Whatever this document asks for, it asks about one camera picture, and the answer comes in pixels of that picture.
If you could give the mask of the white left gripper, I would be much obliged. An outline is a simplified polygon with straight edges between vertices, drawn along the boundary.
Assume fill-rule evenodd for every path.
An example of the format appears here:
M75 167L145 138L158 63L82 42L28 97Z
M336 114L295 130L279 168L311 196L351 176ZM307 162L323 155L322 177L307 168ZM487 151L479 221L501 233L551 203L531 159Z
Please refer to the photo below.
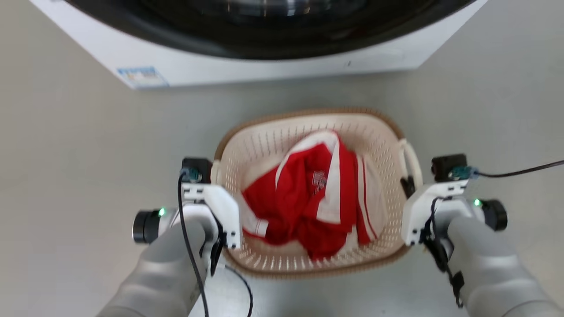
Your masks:
M183 201L196 200L210 209L211 214L227 233L227 247L238 249L242 246L242 224L240 209L236 200L220 185L205 183L183 183Z

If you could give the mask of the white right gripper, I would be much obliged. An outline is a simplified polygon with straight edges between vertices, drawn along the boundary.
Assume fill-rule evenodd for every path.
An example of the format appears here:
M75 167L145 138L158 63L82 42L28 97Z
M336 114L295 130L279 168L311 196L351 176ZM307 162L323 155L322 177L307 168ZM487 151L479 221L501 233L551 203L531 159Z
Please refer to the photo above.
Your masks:
M445 228L458 215L468 215L468 203L463 193L468 181L425 184L416 189L413 176L401 178L408 199L403 208L401 238L407 246L419 243L421 230L435 211L437 228Z

